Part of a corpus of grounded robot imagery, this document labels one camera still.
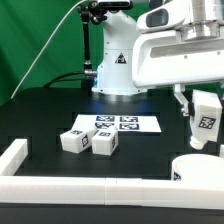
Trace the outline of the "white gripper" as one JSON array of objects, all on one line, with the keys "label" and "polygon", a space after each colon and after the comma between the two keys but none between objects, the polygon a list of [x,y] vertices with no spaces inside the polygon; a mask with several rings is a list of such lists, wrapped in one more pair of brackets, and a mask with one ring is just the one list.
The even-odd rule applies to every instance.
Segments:
[{"label": "white gripper", "polygon": [[137,20],[132,79],[138,88],[173,86],[189,115],[185,86],[224,81],[224,0],[165,0]]}]

